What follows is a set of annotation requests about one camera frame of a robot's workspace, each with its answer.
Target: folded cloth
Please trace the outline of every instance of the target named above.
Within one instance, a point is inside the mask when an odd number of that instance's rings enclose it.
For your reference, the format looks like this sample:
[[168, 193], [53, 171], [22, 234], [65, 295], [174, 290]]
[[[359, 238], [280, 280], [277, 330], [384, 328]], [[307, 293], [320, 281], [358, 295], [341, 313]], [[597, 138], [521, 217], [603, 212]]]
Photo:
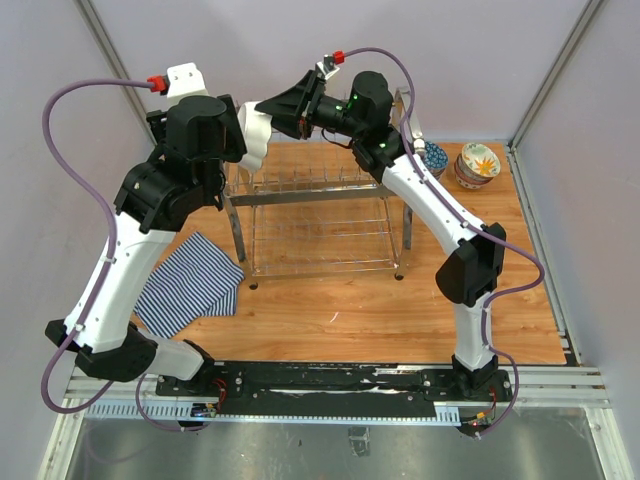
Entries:
[[242, 280], [242, 269], [196, 232], [149, 276], [133, 311], [169, 338], [198, 317], [235, 315]]

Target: red connector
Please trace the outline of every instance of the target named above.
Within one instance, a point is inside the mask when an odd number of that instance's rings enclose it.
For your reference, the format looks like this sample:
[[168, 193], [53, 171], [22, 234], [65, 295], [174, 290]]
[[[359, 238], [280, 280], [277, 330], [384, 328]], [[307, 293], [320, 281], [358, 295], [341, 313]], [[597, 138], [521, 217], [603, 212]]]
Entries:
[[155, 75], [153, 77], [147, 78], [147, 82], [153, 83], [153, 87], [151, 87], [152, 92], [160, 92], [160, 95], [164, 94], [169, 90], [169, 85], [167, 85], [166, 79], [162, 75]]
[[344, 52], [342, 50], [333, 52], [333, 61], [336, 62], [336, 65], [344, 63]]

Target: gray wall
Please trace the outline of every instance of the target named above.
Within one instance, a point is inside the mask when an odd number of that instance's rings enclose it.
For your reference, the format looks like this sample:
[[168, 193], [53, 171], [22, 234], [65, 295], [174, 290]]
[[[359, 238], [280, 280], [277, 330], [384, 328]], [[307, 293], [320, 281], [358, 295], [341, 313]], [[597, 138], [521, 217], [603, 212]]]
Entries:
[[[211, 93], [244, 102], [289, 88], [325, 53], [378, 46], [406, 62], [430, 138], [507, 139], [585, 0], [94, 3], [134, 78], [195, 61]], [[389, 60], [368, 55], [345, 64], [333, 93], [348, 93], [366, 69], [393, 88], [406, 83]]]
[[[40, 376], [53, 354], [46, 322], [82, 293], [106, 237], [84, 191], [57, 167], [40, 115], [59, 87], [109, 72], [73, 3], [2, 2], [0, 7], [0, 476], [35, 478], [55, 415]], [[54, 110], [54, 135], [68, 160], [113, 198], [149, 145], [120, 91], [78, 92]], [[59, 401], [71, 359], [56, 372]]]
[[584, 359], [640, 473], [640, 3], [610, 0], [520, 148]]

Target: metal dish rack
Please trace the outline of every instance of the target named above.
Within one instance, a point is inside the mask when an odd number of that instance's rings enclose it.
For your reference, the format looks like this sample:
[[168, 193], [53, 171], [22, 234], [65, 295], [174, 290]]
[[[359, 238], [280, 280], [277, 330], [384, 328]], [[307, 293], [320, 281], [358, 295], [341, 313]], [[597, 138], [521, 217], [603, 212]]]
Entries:
[[[398, 90], [394, 118], [402, 112], [402, 100]], [[394, 270], [396, 279], [404, 278], [411, 210], [405, 205], [398, 242], [388, 198], [393, 193], [363, 172], [350, 150], [331, 145], [319, 132], [305, 142], [274, 132], [258, 172], [227, 164], [226, 175], [225, 210], [252, 289], [261, 278], [274, 277]], [[251, 207], [244, 225], [238, 207]]]

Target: wooden table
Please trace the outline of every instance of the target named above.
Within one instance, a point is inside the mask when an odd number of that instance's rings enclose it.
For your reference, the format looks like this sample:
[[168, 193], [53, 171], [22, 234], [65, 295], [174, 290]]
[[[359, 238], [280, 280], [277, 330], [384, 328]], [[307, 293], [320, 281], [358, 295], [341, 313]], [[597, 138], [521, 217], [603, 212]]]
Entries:
[[[441, 181], [469, 211], [487, 223], [500, 222], [510, 242], [532, 251], [504, 150], [500, 144], [488, 145], [502, 162], [502, 173], [493, 182], [479, 191], [465, 190], [456, 183], [451, 163]], [[450, 162], [461, 146], [442, 144]], [[351, 153], [344, 151], [340, 161], [353, 162]], [[392, 218], [399, 221], [402, 201], [390, 201]], [[357, 209], [357, 201], [346, 200], [310, 205]], [[239, 211], [247, 221], [250, 208]], [[213, 208], [189, 218], [163, 259], [194, 231], [237, 260], [227, 216]], [[244, 282], [235, 316], [199, 318], [175, 338], [190, 339], [221, 360], [449, 363], [455, 348], [453, 311], [434, 278], [444, 260], [431, 232], [414, 216], [411, 262], [403, 281], [394, 280], [393, 272], [379, 272], [261, 280], [255, 291]], [[498, 288], [535, 276], [528, 260], [507, 251]], [[543, 286], [496, 301], [493, 338], [497, 348], [520, 363], [565, 363]]]

